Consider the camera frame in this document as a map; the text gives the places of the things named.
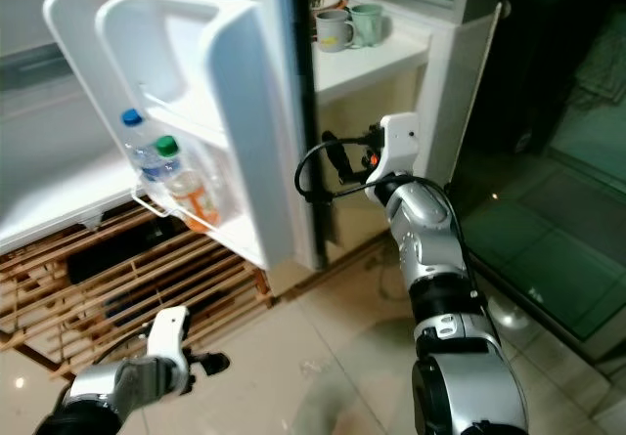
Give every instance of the black cable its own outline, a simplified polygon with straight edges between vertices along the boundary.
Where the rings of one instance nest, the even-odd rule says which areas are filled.
[[[96,360],[94,360],[92,365],[98,365],[99,363],[102,362],[102,360],[104,360],[106,357],[108,357],[111,352],[115,349],[117,349],[120,345],[125,344],[126,342],[128,342],[130,339],[133,339],[135,337],[137,337],[138,335],[141,334],[147,334],[150,332],[150,329],[152,328],[153,325],[143,325],[138,329],[135,329],[134,331],[132,331],[130,334],[126,334],[123,337],[121,337],[119,340],[117,340],[117,342],[115,342],[114,345],[112,345],[111,347],[109,347],[105,352],[103,352]]]
[[[328,198],[327,195],[330,194],[328,191],[323,191],[322,193],[316,193],[314,191],[303,190],[302,186],[300,185],[300,175],[302,174],[302,169],[304,169],[306,162],[309,160],[311,156],[313,156],[315,153],[317,153],[321,149],[326,149],[328,147],[333,147],[335,145],[367,145],[367,142],[364,140],[363,137],[327,140],[326,142],[322,142],[321,144],[316,145],[315,147],[313,147],[311,150],[309,150],[306,153],[304,158],[297,164],[297,167],[295,168],[295,174],[293,175],[293,183],[295,184],[295,189],[298,191],[298,193],[309,202],[315,202],[315,201],[330,202],[333,199],[332,197]]]
[[[338,193],[331,193],[329,191],[323,191],[322,193],[315,193],[313,191],[305,191],[300,186],[300,174],[302,173],[302,169],[304,165],[308,161],[308,159],[313,156],[319,150],[325,149],[327,147],[332,147],[334,145],[366,145],[368,146],[372,142],[372,139],[368,136],[360,137],[360,138],[347,138],[347,139],[336,139],[336,140],[328,140],[326,142],[322,142],[321,144],[316,145],[311,150],[309,150],[304,158],[298,163],[297,168],[295,169],[294,174],[294,183],[296,190],[304,196],[304,198],[309,202],[322,201],[325,203],[329,203],[333,201],[334,198],[340,198],[344,196],[349,196],[354,193],[358,193],[368,188],[373,188],[375,186],[379,186],[381,184],[387,183],[398,183],[398,182],[417,182],[422,186],[426,186],[427,188],[435,191],[438,196],[441,197],[446,207],[450,211],[450,215],[452,217],[452,224],[454,225],[454,229],[456,230],[457,237],[459,238],[459,244],[461,245],[461,254],[463,256],[463,260],[467,265],[469,280],[471,281],[474,288],[477,289],[477,282],[475,276],[473,274],[473,269],[470,267],[470,254],[468,252],[468,247],[466,245],[466,239],[463,234],[463,229],[461,228],[461,222],[459,221],[459,217],[457,216],[457,212],[450,201],[450,198],[444,191],[444,189],[439,186],[434,181],[429,180],[428,178],[422,178],[419,176],[413,176],[410,174],[399,174],[396,176],[388,176],[384,178],[377,179],[376,181],[372,181],[370,183],[365,183],[360,186],[356,186],[354,188],[345,189],[343,191],[339,191]]]
[[[52,408],[52,413],[57,413],[59,411],[59,409],[61,408],[61,404],[63,403],[63,399],[65,398],[67,391],[70,387],[71,383],[68,383],[63,387],[63,389],[59,393],[59,396],[57,396],[57,401],[55,401],[54,408]]]

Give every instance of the wooden rack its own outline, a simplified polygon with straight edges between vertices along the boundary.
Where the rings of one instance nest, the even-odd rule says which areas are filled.
[[[205,235],[190,231],[72,284],[67,259],[105,239],[155,219],[135,203],[116,210],[97,231],[70,227],[0,257],[0,350],[16,349],[52,376],[74,375],[149,323],[161,308],[186,305],[192,325],[186,346],[272,296],[259,269]],[[129,341],[115,356],[135,355]]]

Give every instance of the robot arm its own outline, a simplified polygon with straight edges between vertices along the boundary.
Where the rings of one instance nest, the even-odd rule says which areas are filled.
[[[445,193],[412,175],[418,154],[417,115],[386,116],[382,137],[370,133],[344,143],[372,148],[380,160],[362,189],[380,203],[398,244],[400,268],[416,321],[417,361],[413,367],[415,425],[420,435],[524,435],[527,415],[523,393],[500,346],[464,253],[461,227]],[[335,139],[326,149],[331,163],[346,171]],[[307,193],[329,200],[341,193]]]
[[[80,373],[36,435],[116,434],[133,411],[190,392],[195,382],[191,363],[201,363],[206,374],[226,369],[229,361],[223,354],[193,356],[183,350],[188,327],[186,307],[159,311],[146,356],[93,365]]]

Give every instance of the refrigerator door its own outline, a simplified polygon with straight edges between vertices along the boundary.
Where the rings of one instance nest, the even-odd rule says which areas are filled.
[[[293,46],[267,39],[283,30],[257,2],[47,0],[44,15],[120,147],[129,108],[176,139],[219,211],[208,235],[266,270],[317,266],[311,212],[292,185],[304,153],[296,82],[285,84]],[[143,188],[160,215],[194,217],[159,183]]]

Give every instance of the plastic bottle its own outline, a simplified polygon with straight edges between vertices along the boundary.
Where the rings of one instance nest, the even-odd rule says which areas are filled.
[[[159,138],[155,146],[158,154],[165,160],[160,179],[174,200],[205,220],[206,223],[217,225],[219,213],[202,185],[199,174],[194,169],[185,166],[176,140],[166,135]],[[190,230],[199,233],[208,230],[205,225],[194,218],[187,217],[184,220]]]
[[[142,170],[146,180],[154,183],[160,180],[160,171],[164,164],[154,146],[159,134],[147,124],[135,109],[122,113],[121,121],[129,129],[125,134],[124,147],[133,164]]]

